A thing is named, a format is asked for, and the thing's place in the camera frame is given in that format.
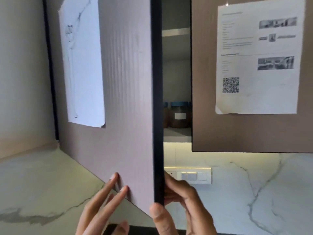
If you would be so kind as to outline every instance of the switch panel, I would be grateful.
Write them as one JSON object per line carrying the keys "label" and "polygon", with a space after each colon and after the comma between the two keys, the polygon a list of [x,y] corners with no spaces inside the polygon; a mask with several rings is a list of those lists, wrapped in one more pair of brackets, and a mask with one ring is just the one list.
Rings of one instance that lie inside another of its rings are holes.
{"label": "switch panel", "polygon": [[164,170],[176,180],[185,180],[189,184],[212,184],[211,168],[164,167]]}

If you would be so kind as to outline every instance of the white marble surface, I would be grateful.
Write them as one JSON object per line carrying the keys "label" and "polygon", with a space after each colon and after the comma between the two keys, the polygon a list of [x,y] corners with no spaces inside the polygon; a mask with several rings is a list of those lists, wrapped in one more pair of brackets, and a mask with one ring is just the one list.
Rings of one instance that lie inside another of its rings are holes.
{"label": "white marble surface", "polygon": [[[74,234],[84,205],[103,185],[58,149],[3,159],[0,234]],[[150,217],[128,201],[113,214],[111,222],[123,219],[153,225]]]}
{"label": "white marble surface", "polygon": [[[213,184],[195,186],[220,233],[313,234],[313,155],[193,153],[165,143],[166,166],[212,167]],[[180,206],[168,208],[185,228]]]}

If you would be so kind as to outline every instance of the hand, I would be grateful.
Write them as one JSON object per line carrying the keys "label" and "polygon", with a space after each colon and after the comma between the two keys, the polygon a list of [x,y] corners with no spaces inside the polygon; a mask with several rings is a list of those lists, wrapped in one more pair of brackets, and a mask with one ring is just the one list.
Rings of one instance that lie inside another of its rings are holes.
{"label": "hand", "polygon": [[[113,174],[111,179],[85,206],[83,213],[80,216],[75,235],[101,235],[106,226],[109,217],[115,211],[117,206],[123,201],[128,192],[128,186],[124,186],[117,194],[110,194],[114,188],[119,175]],[[109,195],[105,206],[100,210],[105,199]],[[120,223],[112,235],[127,235],[129,232],[129,225],[127,221]]]}
{"label": "hand", "polygon": [[[186,181],[177,181],[165,172],[165,205],[180,202],[186,209],[187,235],[216,235],[213,218],[203,206],[195,188]],[[160,235],[178,235],[170,213],[154,203],[150,213]]]}

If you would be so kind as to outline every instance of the cabinet door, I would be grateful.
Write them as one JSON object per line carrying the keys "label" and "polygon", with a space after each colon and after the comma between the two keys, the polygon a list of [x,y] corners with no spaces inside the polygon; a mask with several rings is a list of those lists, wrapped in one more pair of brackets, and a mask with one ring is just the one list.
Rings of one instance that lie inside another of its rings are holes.
{"label": "cabinet door", "polygon": [[217,8],[252,1],[262,0],[192,0],[193,151],[311,153],[313,0],[306,0],[297,114],[215,112]]}
{"label": "cabinet door", "polygon": [[67,119],[58,9],[47,0],[61,150],[103,181],[120,174],[145,213],[164,203],[161,0],[99,0],[105,126]]}

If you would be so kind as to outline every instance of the jar lid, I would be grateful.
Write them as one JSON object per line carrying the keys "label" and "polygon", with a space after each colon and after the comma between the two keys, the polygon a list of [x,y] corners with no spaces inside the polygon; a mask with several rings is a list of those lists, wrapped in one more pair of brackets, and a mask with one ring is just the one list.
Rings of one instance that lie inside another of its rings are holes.
{"label": "jar lid", "polygon": [[189,106],[188,102],[171,102],[171,106]]}

